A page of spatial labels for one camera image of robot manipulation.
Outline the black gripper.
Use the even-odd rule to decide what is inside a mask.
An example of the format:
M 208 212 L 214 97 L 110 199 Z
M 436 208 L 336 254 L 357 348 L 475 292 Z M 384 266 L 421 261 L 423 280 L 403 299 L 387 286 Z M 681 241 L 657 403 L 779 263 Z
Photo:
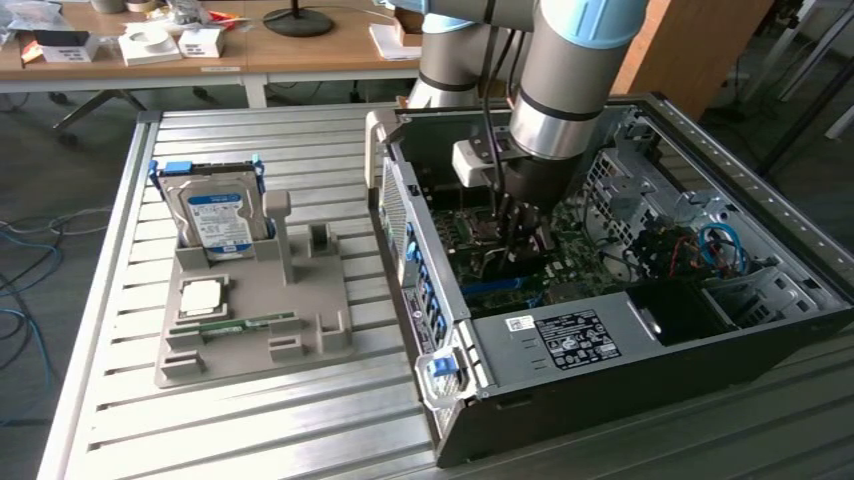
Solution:
M 496 219 L 501 236 L 531 231 L 549 218 L 568 194 L 581 155 L 563 160 L 523 157 L 507 161 L 495 183 Z

